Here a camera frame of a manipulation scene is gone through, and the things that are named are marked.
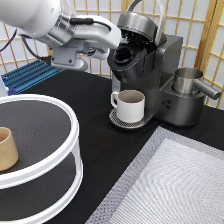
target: white plastic rim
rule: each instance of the white plastic rim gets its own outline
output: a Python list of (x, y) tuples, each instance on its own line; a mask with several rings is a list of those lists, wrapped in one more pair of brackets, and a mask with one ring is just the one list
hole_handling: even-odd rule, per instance
[(15, 220), (15, 221), (0, 221), (0, 224), (41, 224), (55, 217), (71, 202), (71, 200), (74, 198), (74, 196), (76, 195), (81, 185), (82, 178), (83, 178), (83, 165), (81, 161), (79, 165), (80, 165), (80, 170), (76, 172), (76, 176), (71, 187), (65, 193), (65, 195), (61, 199), (59, 199), (55, 204), (53, 204), (46, 210), (36, 215), (30, 216), (28, 218)]
[(51, 103), (60, 107), (67, 113), (70, 118), (71, 131), (65, 142), (58, 149), (56, 149), (54, 153), (52, 153), (42, 161), (22, 170), (0, 175), (0, 189), (10, 188), (26, 183), (52, 170), (68, 156), (68, 154), (74, 149), (75, 144), (78, 142), (79, 124), (76, 115), (71, 107), (61, 100), (44, 95), (21, 94), (0, 98), (0, 106), (3, 103), (23, 100), (37, 100)]

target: table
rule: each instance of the table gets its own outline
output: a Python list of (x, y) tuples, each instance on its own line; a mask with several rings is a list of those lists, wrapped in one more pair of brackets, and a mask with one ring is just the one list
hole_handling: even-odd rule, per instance
[(73, 201), (49, 224), (85, 223), (158, 126), (224, 150), (224, 111), (206, 106), (201, 121), (191, 128), (154, 120), (137, 132), (118, 130), (108, 118), (111, 86), (111, 80), (103, 77), (64, 71), (24, 92), (64, 101), (80, 124), (83, 182)]

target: gray mat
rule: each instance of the gray mat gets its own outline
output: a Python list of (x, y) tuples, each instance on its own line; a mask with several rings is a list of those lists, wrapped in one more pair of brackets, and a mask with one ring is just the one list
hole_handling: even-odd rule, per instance
[(165, 138), (194, 148), (208, 155), (224, 159), (224, 152), (220, 150), (158, 127), (140, 153), (128, 166), (123, 175), (86, 222), (87, 224), (109, 223), (112, 215), (115, 213), (118, 206), (121, 204), (122, 200)]
[(0, 222), (27, 218), (49, 208), (69, 190), (75, 175), (75, 159), (70, 153), (43, 176), (0, 190)]
[(224, 160), (165, 139), (110, 224), (224, 222)]
[(58, 106), (41, 101), (1, 104), (0, 127), (11, 129), (19, 160), (6, 174), (24, 169), (51, 155), (67, 139), (71, 122)]

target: drip tray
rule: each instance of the drip tray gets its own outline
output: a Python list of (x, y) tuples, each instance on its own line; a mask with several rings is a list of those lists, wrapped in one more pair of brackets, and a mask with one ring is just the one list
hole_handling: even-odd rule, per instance
[(152, 114), (145, 113), (145, 116), (141, 121), (138, 121), (136, 123), (125, 123), (120, 119), (118, 119), (116, 109), (111, 110), (109, 115), (109, 119), (113, 125), (115, 125), (120, 129), (128, 131), (134, 131), (143, 128), (146, 124), (148, 124), (152, 120), (152, 117), (153, 117)]

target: white mug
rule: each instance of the white mug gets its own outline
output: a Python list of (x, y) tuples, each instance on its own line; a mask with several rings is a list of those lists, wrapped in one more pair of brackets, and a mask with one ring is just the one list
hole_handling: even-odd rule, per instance
[(136, 90), (124, 90), (111, 94), (111, 104), (117, 109), (117, 117), (125, 123), (136, 123), (144, 117), (145, 96)]

